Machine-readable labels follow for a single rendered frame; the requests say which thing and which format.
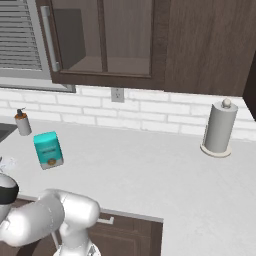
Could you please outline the teal carton box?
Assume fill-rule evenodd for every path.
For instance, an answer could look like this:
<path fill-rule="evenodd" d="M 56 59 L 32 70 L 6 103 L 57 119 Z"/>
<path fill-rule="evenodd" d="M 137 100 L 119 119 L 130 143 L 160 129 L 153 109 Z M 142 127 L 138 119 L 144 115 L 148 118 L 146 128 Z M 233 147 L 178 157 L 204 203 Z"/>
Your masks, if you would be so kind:
<path fill-rule="evenodd" d="M 64 163 L 61 146 L 55 131 L 35 135 L 33 142 L 43 170 L 57 167 Z"/>

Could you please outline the dark wood cupboard door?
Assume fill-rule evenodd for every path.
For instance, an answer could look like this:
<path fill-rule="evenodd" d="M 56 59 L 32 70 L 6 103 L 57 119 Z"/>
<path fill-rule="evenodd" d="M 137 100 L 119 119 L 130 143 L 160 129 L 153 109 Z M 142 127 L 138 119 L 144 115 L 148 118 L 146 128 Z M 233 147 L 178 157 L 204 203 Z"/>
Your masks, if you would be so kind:
<path fill-rule="evenodd" d="M 165 89 L 240 96 L 256 50 L 256 0 L 171 0 Z"/>

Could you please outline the glass cupboard door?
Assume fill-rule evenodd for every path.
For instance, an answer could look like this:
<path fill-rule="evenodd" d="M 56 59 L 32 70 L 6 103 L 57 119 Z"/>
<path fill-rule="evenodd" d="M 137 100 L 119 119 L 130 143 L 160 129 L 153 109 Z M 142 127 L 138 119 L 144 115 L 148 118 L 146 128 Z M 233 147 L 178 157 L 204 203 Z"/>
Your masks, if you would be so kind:
<path fill-rule="evenodd" d="M 57 84 L 161 90 L 171 0 L 36 0 L 51 79 Z M 60 70 L 52 70 L 41 6 Z"/>

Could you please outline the white wall socket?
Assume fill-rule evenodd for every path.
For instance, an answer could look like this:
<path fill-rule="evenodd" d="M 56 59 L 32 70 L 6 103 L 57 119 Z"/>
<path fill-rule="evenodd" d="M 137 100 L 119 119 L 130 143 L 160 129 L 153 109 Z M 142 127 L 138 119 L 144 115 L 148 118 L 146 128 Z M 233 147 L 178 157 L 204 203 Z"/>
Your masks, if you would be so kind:
<path fill-rule="evenodd" d="M 123 88 L 112 88 L 111 89 L 111 101 L 112 102 L 124 102 L 124 89 Z"/>

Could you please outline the dark sink basin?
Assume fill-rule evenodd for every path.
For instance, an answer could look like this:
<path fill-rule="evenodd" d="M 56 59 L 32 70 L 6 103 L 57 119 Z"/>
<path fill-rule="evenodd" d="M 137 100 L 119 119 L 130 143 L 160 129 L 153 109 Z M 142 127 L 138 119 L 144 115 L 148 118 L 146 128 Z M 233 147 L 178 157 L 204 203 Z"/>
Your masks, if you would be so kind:
<path fill-rule="evenodd" d="M 15 124 L 0 123 L 0 143 L 17 129 Z"/>

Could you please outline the grey soap dispenser bottle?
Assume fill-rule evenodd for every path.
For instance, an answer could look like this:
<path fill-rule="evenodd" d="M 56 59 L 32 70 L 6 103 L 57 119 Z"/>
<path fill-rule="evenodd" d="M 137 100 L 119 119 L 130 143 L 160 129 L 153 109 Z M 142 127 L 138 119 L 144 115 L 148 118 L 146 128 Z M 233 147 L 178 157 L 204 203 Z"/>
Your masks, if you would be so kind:
<path fill-rule="evenodd" d="M 23 108 L 18 109 L 16 115 L 14 116 L 15 122 L 21 136 L 28 136 L 32 133 L 32 129 L 29 123 L 27 114 L 24 112 Z"/>

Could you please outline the window with grey blinds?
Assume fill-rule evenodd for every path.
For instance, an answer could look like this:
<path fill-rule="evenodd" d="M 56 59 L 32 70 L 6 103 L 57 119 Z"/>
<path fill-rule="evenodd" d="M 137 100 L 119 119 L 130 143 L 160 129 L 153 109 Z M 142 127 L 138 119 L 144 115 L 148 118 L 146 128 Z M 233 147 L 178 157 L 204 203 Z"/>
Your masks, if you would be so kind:
<path fill-rule="evenodd" d="M 76 92 L 52 82 L 35 0 L 0 0 L 0 88 Z"/>

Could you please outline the paper towel roll holder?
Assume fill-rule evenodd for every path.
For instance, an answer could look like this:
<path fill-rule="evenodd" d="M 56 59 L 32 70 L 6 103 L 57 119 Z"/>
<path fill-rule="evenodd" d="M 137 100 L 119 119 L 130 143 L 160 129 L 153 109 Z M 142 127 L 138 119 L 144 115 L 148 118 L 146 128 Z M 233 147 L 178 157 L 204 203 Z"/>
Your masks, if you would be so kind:
<path fill-rule="evenodd" d="M 231 154 L 229 140 L 238 112 L 238 107 L 229 98 L 211 106 L 201 150 L 208 156 L 224 158 Z"/>

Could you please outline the dark wood drawer front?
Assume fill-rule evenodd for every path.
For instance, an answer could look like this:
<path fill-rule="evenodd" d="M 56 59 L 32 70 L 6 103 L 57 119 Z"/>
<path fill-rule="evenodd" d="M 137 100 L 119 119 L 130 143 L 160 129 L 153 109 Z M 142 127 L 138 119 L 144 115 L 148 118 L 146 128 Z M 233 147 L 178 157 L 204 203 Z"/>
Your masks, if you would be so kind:
<path fill-rule="evenodd" d="M 134 217 L 101 213 L 114 217 L 114 224 L 96 223 L 89 229 L 92 242 L 102 256 L 161 256 L 163 224 Z"/>

